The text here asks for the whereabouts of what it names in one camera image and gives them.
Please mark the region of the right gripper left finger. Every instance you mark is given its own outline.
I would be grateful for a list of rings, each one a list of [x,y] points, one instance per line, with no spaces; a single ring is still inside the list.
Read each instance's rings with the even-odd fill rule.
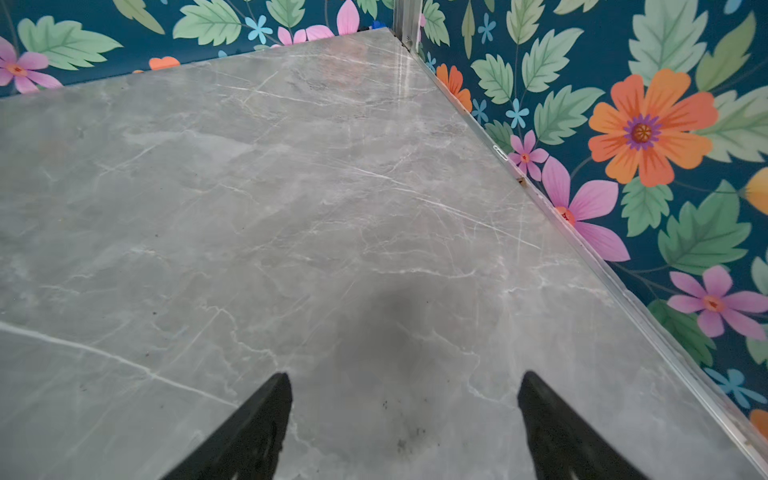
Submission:
[[[274,478],[293,404],[285,372],[272,375],[166,479]]]

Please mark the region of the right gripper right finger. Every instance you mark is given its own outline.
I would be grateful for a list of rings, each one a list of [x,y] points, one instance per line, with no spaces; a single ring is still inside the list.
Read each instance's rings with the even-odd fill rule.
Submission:
[[[646,480],[538,374],[527,371],[517,394],[538,480]]]

